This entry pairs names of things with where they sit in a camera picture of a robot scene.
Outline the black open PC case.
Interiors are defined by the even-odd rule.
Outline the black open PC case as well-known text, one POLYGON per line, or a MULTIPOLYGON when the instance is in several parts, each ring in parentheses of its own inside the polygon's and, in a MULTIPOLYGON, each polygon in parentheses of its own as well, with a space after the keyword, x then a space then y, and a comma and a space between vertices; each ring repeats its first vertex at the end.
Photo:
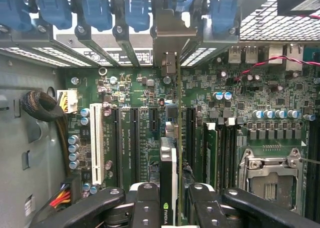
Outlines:
MULTIPOLYGON (((136 33, 126 24, 125 0, 108 0, 113 28, 99 32, 86 23, 82 0, 68 0, 72 12, 72 27, 67 30, 59 30, 45 21, 41 17, 37 0, 23 1, 28 6, 32 29, 20 32, 0 24, 0 55, 54 68, 64 83, 64 87, 53 96, 40 89, 32 89, 22 97, 21 108, 29 116, 37 121, 55 124, 65 168, 65 177, 59 190, 35 213, 32 222, 47 211, 62 211, 93 196, 81 198, 78 195, 80 183, 69 166, 67 115, 76 108, 76 100, 69 97, 66 108, 61 106, 60 91, 66 90, 65 70, 152 67, 159 68, 166 75, 162 66, 154 62, 153 42, 156 36, 155 12, 169 8, 168 0, 149 0, 149 29, 136 33)), ((320 49, 320 0, 238 0, 237 5, 236 17, 239 25, 235 35, 212 34, 210 0, 193 0, 189 12, 174 11, 174 16, 183 20, 186 27, 196 30, 196 35, 188 40, 180 53, 180 68, 184 63, 200 66, 221 54, 247 47, 265 48, 267 56, 282 55, 284 48, 289 45, 320 49)), ((316 122, 316 146, 309 150, 307 158, 320 161, 320 116, 316 122)), ((231 186, 217 191, 203 182, 192 182, 188 186, 183 184, 181 225, 171 226, 173 149, 173 139, 169 136, 162 137, 160 183, 148 182, 158 186, 160 228, 199 228, 188 221, 188 187, 194 183, 204 184, 219 195, 225 189, 238 187, 231 186)), ((307 228, 320 228, 320 165, 307 164, 311 183, 305 212, 303 215, 292 212, 307 219, 307 228)), ((256 227, 254 220, 244 223, 236 217, 230 217, 229 223, 231 228, 256 227)))

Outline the blue slot clip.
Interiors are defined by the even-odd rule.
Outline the blue slot clip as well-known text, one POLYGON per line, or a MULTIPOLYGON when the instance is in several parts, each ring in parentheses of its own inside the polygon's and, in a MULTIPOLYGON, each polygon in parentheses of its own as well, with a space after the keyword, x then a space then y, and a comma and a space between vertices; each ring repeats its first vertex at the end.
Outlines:
POLYGON ((68 0, 36 0, 41 17, 59 30, 72 27, 72 10, 68 0))
POLYGON ((178 13, 189 12, 194 0, 167 0, 169 9, 178 13))
POLYGON ((235 35, 239 26, 237 13, 238 0, 210 0, 209 14, 212 34, 235 35))
POLYGON ((113 28, 113 18, 109 0, 81 0, 86 23, 99 32, 113 28))
POLYGON ((0 0, 0 24, 20 32, 30 31, 33 26, 28 6, 23 0, 0 0))
POLYGON ((125 22, 134 31, 141 32, 150 28, 149 0, 124 0, 125 22))

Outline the thin metal locking lever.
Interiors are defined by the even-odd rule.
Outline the thin metal locking lever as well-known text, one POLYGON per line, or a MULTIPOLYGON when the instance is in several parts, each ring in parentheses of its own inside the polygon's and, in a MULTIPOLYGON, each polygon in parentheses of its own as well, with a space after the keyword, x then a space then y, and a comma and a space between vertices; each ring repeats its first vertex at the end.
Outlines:
POLYGON ((320 161, 307 159, 307 158, 302 158, 302 157, 299 158, 299 161, 301 161, 301 162, 305 161, 305 162, 309 162, 309 163, 314 163, 314 164, 319 164, 320 165, 320 161))

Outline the white expansion slot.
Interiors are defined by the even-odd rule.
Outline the white expansion slot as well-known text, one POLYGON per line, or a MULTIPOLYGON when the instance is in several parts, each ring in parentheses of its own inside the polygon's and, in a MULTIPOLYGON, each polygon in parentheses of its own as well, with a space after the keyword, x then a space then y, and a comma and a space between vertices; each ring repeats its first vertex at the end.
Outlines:
POLYGON ((89 105, 92 183, 101 185, 104 176, 102 103, 89 105))

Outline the short black expansion slot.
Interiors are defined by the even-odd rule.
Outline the short black expansion slot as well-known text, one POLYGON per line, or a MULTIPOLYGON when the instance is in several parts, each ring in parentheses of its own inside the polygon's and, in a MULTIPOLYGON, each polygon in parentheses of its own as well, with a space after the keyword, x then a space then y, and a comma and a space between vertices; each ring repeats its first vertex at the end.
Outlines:
POLYGON ((157 108, 149 108, 149 129, 151 132, 158 132, 159 115, 157 108))

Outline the metal CPU socket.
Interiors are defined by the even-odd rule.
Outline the metal CPU socket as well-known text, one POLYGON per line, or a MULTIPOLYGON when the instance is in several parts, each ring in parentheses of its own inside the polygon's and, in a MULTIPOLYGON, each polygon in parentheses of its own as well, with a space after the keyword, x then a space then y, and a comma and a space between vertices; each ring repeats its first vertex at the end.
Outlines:
POLYGON ((304 214, 304 168, 298 147, 245 147, 239 154, 238 188, 304 214))

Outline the green RAM stick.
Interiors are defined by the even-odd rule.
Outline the green RAM stick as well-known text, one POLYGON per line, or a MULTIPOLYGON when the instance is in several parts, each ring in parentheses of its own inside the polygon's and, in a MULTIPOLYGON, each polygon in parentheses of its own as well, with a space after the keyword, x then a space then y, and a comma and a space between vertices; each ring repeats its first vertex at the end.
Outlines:
POLYGON ((204 124, 205 182, 217 189, 218 142, 215 123, 204 124))

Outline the green motherboard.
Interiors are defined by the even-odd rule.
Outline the green motherboard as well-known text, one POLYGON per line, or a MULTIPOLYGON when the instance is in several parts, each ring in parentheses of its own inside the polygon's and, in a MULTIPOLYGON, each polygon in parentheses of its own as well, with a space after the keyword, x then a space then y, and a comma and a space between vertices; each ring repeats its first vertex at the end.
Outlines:
MULTIPOLYGON (((130 109, 139 111, 139 182, 160 183, 161 139, 172 138, 178 108, 175 78, 159 68, 88 68, 64 72, 66 90, 76 107, 67 114, 68 155, 72 173, 86 198, 118 186, 114 109, 121 113, 123 189, 132 184, 130 109), (104 180, 92 183, 90 104, 102 103, 104 180), (149 108, 158 109, 158 132, 150 131, 149 108)), ((302 158, 316 146, 320 116, 320 49, 289 45, 282 55, 247 47, 219 55, 200 66, 181 66, 182 182, 205 183, 205 123, 217 131, 217 191, 237 186, 240 151, 264 145, 298 147, 302 158), (195 171, 187 161, 186 110, 195 108, 195 171)), ((311 193, 308 163, 303 161, 304 212, 311 193)))

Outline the grey power supply unit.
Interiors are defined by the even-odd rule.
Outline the grey power supply unit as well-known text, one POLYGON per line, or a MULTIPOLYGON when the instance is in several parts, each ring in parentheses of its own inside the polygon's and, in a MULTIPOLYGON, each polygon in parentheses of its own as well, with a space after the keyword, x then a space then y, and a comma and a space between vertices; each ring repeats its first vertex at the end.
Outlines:
POLYGON ((32 89, 53 96, 63 87, 54 68, 0 55, 0 228, 28 228, 65 178, 55 124, 21 107, 32 89))

